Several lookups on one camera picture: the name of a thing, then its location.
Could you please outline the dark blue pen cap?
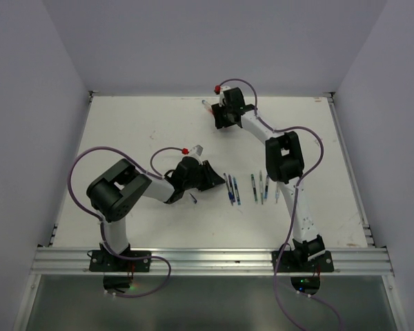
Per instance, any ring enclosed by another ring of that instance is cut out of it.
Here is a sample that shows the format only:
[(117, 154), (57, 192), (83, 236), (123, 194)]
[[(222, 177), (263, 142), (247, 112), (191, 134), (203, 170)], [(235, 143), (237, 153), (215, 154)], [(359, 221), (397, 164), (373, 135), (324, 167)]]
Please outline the dark blue pen cap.
[(194, 204), (197, 204), (197, 199), (194, 197), (193, 194), (189, 193), (189, 196)]

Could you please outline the light blue pen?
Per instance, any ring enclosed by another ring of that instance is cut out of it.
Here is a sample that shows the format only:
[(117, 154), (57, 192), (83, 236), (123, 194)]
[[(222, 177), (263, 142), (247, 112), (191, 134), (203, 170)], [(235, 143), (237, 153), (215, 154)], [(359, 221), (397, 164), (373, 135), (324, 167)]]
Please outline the light blue pen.
[(234, 185), (234, 190), (235, 190), (235, 199), (236, 199), (237, 205), (241, 205), (242, 203), (241, 203), (241, 199), (240, 199), (240, 196), (239, 196), (239, 189), (238, 189), (238, 185), (237, 185), (237, 180), (234, 176), (232, 178), (233, 178), (233, 185)]

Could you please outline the blue capped pen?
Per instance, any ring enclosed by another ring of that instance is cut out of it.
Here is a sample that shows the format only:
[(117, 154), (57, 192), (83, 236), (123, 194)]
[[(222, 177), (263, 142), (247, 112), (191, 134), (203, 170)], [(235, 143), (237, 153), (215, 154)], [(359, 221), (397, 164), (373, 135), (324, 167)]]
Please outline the blue capped pen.
[(202, 100), (201, 103), (204, 105), (205, 108), (211, 108), (211, 105), (206, 100)]

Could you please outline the clear blue pen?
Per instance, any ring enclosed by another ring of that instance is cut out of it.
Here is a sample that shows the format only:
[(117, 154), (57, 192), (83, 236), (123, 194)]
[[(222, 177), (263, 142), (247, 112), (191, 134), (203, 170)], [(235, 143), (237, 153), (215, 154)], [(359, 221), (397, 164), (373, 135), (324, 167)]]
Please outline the clear blue pen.
[(280, 184), (279, 182), (277, 182), (275, 186), (275, 203), (278, 203), (279, 195), (280, 195)]

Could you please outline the dark blue pen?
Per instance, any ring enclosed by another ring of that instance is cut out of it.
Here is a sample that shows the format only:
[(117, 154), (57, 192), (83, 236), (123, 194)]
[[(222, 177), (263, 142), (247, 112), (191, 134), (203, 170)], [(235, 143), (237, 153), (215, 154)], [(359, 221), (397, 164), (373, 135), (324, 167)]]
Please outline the dark blue pen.
[(231, 206), (233, 206), (234, 205), (234, 196), (233, 196), (232, 190), (231, 190), (229, 182), (228, 182), (228, 176), (225, 172), (223, 173), (223, 177), (224, 177), (224, 181), (225, 181), (226, 188), (227, 188), (227, 191), (228, 191), (228, 198), (230, 200), (230, 204), (231, 204)]

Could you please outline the light green white pen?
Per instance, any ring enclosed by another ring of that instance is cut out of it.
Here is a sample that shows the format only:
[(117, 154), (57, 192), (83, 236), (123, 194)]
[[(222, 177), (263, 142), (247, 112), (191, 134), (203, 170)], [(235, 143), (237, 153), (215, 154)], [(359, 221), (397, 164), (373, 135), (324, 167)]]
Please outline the light green white pen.
[(260, 201), (261, 204), (264, 204), (264, 178), (263, 178), (263, 173), (260, 170), (259, 171), (259, 194), (260, 194)]

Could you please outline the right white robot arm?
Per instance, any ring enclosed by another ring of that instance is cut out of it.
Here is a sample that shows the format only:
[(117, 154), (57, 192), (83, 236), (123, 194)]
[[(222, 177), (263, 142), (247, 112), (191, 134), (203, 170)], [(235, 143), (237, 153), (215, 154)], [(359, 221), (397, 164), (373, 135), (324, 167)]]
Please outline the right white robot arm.
[(251, 133), (265, 147), (268, 177), (282, 193), (291, 225), (279, 255), (294, 261), (300, 270), (310, 270), (325, 253), (319, 233), (304, 194), (305, 164), (298, 134), (291, 128), (274, 129), (264, 121), (256, 105), (247, 104), (239, 88), (215, 86), (219, 102), (211, 105), (216, 128), (239, 126)]

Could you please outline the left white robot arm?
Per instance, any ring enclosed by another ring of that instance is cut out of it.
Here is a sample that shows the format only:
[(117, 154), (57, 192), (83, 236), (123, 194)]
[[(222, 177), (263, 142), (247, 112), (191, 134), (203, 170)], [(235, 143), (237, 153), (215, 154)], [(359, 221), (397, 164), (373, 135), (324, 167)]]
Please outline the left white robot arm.
[(105, 262), (113, 270), (125, 269), (130, 261), (126, 216), (141, 197), (165, 204), (180, 200), (185, 191), (200, 192), (225, 184), (208, 161), (183, 157), (163, 179), (153, 179), (127, 159), (121, 159), (95, 179), (86, 191), (91, 206), (103, 217), (101, 237), (107, 250)]

